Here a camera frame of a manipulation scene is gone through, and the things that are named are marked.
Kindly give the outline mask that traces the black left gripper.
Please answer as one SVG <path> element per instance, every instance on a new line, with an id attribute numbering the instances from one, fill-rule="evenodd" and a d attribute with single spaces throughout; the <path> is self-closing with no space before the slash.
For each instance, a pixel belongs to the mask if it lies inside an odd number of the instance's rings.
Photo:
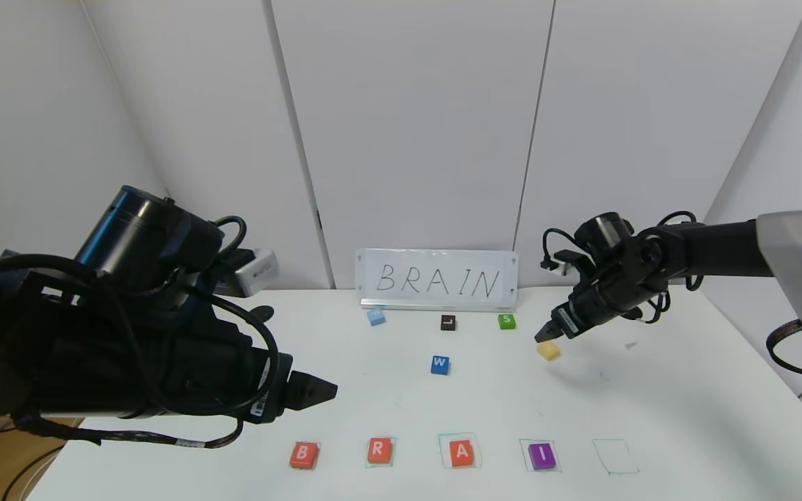
<path id="1" fill-rule="evenodd" d="M 315 375 L 292 371 L 294 359 L 280 353 L 272 384 L 261 399 L 237 411 L 237 418 L 248 424 L 271 424 L 284 412 L 284 408 L 302 411 L 328 402 L 337 395 L 338 385 Z M 245 401 L 258 391 L 271 373 L 267 350 L 245 349 L 237 364 L 237 400 Z M 284 407 L 281 395 L 284 391 Z"/>

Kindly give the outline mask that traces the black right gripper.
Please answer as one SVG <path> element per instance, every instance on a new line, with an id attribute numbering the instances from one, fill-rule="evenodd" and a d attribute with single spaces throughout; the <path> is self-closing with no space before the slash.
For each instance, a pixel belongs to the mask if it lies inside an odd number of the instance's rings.
<path id="1" fill-rule="evenodd" d="M 576 338 L 593 327 L 607 324 L 623 314 L 623 292 L 610 283 L 577 283 L 567 301 L 557 305 L 551 320 L 535 334 L 536 343 L 562 336 Z"/>

